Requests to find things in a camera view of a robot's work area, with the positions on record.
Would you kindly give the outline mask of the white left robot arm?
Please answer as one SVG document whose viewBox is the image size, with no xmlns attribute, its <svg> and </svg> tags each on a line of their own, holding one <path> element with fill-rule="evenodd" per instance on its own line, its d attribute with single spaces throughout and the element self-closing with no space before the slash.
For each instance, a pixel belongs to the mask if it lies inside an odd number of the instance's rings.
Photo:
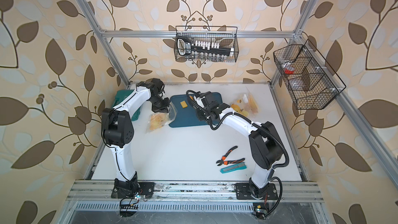
<svg viewBox="0 0 398 224">
<path fill-rule="evenodd" d="M 101 136 L 109 148 L 113 149 L 116 164 L 116 179 L 132 181 L 136 175 L 133 167 L 130 143 L 134 137 L 132 115 L 145 103 L 152 104 L 153 113 L 170 113 L 170 100 L 164 96 L 164 83 L 158 78 L 136 84 L 136 89 L 121 103 L 102 112 Z"/>
</svg>

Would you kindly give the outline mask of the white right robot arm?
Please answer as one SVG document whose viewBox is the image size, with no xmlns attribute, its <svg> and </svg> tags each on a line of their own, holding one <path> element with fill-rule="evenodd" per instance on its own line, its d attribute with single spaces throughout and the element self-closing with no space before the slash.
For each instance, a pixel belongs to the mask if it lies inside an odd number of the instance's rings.
<svg viewBox="0 0 398 224">
<path fill-rule="evenodd" d="M 289 165 L 289 154 L 271 122 L 252 121 L 230 105 L 219 104 L 211 92 L 188 90 L 186 96 L 195 109 L 198 120 L 206 122 L 213 131 L 226 125 L 248 138 L 251 155 L 256 163 L 249 179 L 253 189 L 265 188 L 272 181 L 276 169 Z"/>
</svg>

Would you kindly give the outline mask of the clear resealable duck bag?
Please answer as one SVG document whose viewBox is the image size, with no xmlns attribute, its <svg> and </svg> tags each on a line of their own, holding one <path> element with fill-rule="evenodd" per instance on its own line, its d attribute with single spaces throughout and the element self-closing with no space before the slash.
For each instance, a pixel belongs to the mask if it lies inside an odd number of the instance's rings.
<svg viewBox="0 0 398 224">
<path fill-rule="evenodd" d="M 254 117 L 259 113 L 258 104 L 248 89 L 239 95 L 236 103 L 239 107 L 239 112 L 245 117 Z"/>
</svg>

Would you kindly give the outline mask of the stack of duck bags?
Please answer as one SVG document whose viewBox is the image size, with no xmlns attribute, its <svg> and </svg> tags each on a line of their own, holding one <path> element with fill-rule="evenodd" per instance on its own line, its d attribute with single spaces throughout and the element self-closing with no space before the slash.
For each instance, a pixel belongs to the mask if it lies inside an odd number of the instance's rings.
<svg viewBox="0 0 398 224">
<path fill-rule="evenodd" d="M 177 109 L 173 103 L 167 108 L 167 113 L 153 113 L 149 117 L 146 132 L 150 133 L 172 123 L 177 116 Z"/>
</svg>

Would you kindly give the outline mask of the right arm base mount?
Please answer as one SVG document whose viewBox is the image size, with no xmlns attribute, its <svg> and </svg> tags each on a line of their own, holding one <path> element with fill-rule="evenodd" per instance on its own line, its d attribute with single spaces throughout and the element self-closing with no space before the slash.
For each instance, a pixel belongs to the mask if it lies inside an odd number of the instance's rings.
<svg viewBox="0 0 398 224">
<path fill-rule="evenodd" d="M 253 215 L 256 219 L 266 220 L 282 200 L 283 184 L 278 177 L 271 179 L 274 180 L 278 182 L 279 191 L 274 183 L 258 188 L 251 180 L 248 183 L 233 185 L 237 200 L 261 200 L 260 204 L 254 205 Z"/>
</svg>

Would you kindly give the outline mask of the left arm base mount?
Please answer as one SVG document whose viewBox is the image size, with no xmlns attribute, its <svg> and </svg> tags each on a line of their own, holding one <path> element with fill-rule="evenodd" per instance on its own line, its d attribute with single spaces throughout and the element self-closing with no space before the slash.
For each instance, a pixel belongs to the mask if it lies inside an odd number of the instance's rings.
<svg viewBox="0 0 398 224">
<path fill-rule="evenodd" d="M 131 180 L 114 180 L 112 199 L 119 199 L 119 215 L 131 217 L 139 209 L 140 201 L 147 201 L 154 193 L 154 182 L 141 182 L 137 180 L 137 174 Z"/>
</svg>

